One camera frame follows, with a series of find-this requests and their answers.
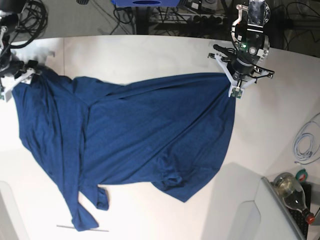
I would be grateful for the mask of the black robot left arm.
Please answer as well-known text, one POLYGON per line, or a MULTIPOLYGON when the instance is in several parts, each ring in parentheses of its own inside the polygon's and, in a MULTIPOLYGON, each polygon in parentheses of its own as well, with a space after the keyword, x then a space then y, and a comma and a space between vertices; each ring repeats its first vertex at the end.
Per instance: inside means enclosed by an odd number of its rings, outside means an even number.
POLYGON ((217 53, 208 57, 216 60, 230 82, 228 96, 240 99, 246 88, 259 79, 272 78, 273 70, 259 66, 269 54, 270 41, 264 26, 271 10, 264 0, 247 0, 236 6, 238 17, 231 24, 232 48, 214 44, 217 53))

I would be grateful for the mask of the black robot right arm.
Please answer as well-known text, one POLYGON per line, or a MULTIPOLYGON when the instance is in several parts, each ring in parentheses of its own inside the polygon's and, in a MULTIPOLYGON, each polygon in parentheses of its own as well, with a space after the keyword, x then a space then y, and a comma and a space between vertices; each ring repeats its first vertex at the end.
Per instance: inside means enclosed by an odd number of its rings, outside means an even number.
POLYGON ((12 45, 14 38, 11 35, 19 34, 23 11, 33 3, 33 0, 0 2, 0 81, 6 84, 0 85, 0 99, 5 102, 12 98, 12 91, 19 83, 30 84, 34 75, 40 74, 36 60, 24 62, 11 52, 30 44, 28 40, 20 46, 12 45))

